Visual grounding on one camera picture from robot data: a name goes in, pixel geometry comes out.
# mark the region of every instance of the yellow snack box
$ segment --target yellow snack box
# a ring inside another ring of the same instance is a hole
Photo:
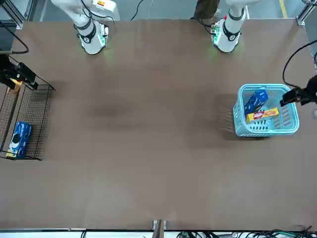
[[[261,119],[261,118],[267,118],[267,117],[272,117],[279,115],[278,109],[277,108],[272,108],[270,110],[266,110],[263,112],[257,112],[257,113],[250,113],[247,114],[246,117],[246,123],[250,123],[253,120]]]
[[[22,86],[22,82],[20,81],[16,81],[15,79],[11,79],[14,83],[15,83],[15,88],[14,89],[10,89],[8,87],[8,90],[7,90],[7,94],[10,94],[10,95],[17,95],[20,91],[20,88]]]

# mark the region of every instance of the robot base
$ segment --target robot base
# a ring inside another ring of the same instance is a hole
[[[82,47],[90,55],[95,55],[101,51],[103,47],[106,47],[108,39],[108,27],[97,21],[94,21],[94,24],[96,26],[96,33],[90,43],[85,42],[85,38],[82,39],[79,37]]]
[[[211,28],[211,40],[215,46],[219,48],[224,53],[230,53],[234,50],[235,46],[238,44],[239,35],[233,40],[229,41],[228,37],[223,32],[223,24],[225,20],[221,19],[219,22],[216,22]]]

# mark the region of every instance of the black wire basket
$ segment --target black wire basket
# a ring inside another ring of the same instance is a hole
[[[50,122],[51,99],[54,91],[55,89],[50,84],[45,83],[40,84],[36,90],[25,84],[17,95],[4,93],[0,108],[1,158],[43,160],[44,145]],[[23,158],[15,158],[17,154],[8,153],[9,144],[19,121],[26,122],[32,127]]]

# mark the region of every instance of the blue box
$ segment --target blue box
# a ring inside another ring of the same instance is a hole
[[[15,159],[24,159],[26,148],[30,141],[32,126],[18,121],[9,145],[6,156]]]
[[[256,113],[268,100],[268,95],[264,89],[255,91],[252,97],[244,105],[244,115],[249,113]]]

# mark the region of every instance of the yellow floor line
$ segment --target yellow floor line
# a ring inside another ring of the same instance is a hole
[[[287,18],[287,12],[286,12],[286,8],[285,8],[284,0],[279,0],[279,4],[281,6],[283,18]]]

